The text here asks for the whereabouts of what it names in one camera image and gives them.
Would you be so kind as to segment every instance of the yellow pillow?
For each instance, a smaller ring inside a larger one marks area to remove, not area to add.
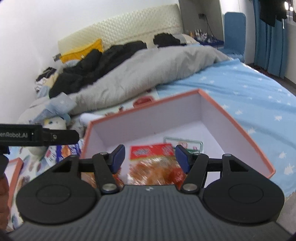
[[[101,39],[96,40],[94,43],[72,49],[69,52],[64,53],[59,59],[63,63],[66,63],[67,61],[74,59],[81,60],[93,49],[97,49],[100,52],[104,51]]]

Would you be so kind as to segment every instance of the round black pad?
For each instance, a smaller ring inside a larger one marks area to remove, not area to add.
[[[25,185],[16,202],[25,220],[55,225],[72,222],[88,213],[96,203],[96,192],[78,177],[52,173]]]
[[[49,185],[37,192],[37,199],[45,204],[59,204],[67,201],[71,196],[69,188],[62,185]]]
[[[257,224],[273,220],[284,204],[281,189],[257,173],[235,173],[206,187],[203,200],[219,218],[238,224]]]
[[[250,184],[238,184],[229,189],[229,196],[240,203],[255,203],[263,197],[263,191]]]

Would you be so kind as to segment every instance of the blue fabric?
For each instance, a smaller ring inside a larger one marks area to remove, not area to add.
[[[80,60],[77,60],[77,59],[73,59],[73,60],[69,60],[67,61],[66,63],[64,63],[64,67],[74,67],[78,64]]]
[[[246,16],[241,12],[227,12],[224,16],[224,48],[221,52],[244,62],[246,46]]]
[[[268,73],[284,78],[287,67],[288,39],[286,20],[276,20],[271,27],[260,19],[260,2],[253,0],[256,25],[256,51],[254,64]]]
[[[46,105],[44,110],[37,115],[37,117],[31,121],[31,124],[40,123],[43,124],[44,119],[60,116],[63,119],[69,121],[68,113],[76,106],[73,101],[64,92],[57,97],[50,99],[50,102]]]
[[[220,48],[219,50],[231,58],[238,58],[241,62],[244,62],[244,55],[238,53],[235,50],[225,48]]]
[[[296,97],[238,59],[156,87],[160,98],[202,88],[249,133],[274,165],[271,180],[296,191]]]
[[[42,86],[37,94],[37,99],[47,96],[49,93],[49,90],[50,90],[49,86],[46,86],[46,85]]]

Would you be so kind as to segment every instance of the quilted headboard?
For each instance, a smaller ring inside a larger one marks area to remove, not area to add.
[[[125,13],[78,30],[58,41],[61,54],[102,39],[104,49],[111,45],[142,40],[151,42],[158,33],[183,33],[181,13],[177,4],[146,8]]]

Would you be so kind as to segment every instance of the white plush toy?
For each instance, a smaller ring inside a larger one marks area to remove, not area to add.
[[[51,130],[66,130],[66,120],[62,117],[56,116],[50,119],[44,120],[43,128],[48,128]],[[48,147],[46,146],[38,146],[38,147],[29,147],[29,151],[36,156],[44,156]]]

